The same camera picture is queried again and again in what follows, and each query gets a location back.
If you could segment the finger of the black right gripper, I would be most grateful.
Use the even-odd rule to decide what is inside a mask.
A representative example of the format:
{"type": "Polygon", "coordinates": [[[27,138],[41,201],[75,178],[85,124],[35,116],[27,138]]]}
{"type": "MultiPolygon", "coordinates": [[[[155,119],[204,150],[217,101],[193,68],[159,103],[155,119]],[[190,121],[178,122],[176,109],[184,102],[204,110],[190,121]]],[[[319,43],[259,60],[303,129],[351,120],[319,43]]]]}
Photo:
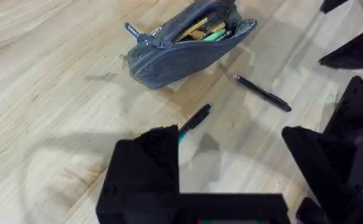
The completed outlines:
{"type": "Polygon", "coordinates": [[[336,69],[363,69],[363,33],[321,58],[319,63],[336,69]]]}
{"type": "Polygon", "coordinates": [[[353,77],[336,106],[326,129],[325,142],[363,144],[363,79],[353,77]]]}

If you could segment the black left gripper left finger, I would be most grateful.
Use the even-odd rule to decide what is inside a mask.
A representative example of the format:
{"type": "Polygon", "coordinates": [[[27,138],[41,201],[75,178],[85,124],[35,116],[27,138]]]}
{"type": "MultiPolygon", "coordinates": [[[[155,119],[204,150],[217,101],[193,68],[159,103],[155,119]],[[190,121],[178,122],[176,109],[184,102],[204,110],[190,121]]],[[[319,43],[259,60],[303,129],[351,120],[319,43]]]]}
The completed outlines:
{"type": "Polygon", "coordinates": [[[117,141],[95,209],[99,223],[172,223],[179,194],[178,149],[176,125],[117,141]]]}

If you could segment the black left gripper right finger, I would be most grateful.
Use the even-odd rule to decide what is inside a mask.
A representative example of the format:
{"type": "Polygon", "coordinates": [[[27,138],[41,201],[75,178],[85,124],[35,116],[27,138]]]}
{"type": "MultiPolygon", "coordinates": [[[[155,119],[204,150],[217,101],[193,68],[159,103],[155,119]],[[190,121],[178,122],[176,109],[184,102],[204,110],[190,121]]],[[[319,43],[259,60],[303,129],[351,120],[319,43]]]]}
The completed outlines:
{"type": "Polygon", "coordinates": [[[336,138],[302,127],[281,135],[329,223],[363,223],[363,130],[336,138]]]}

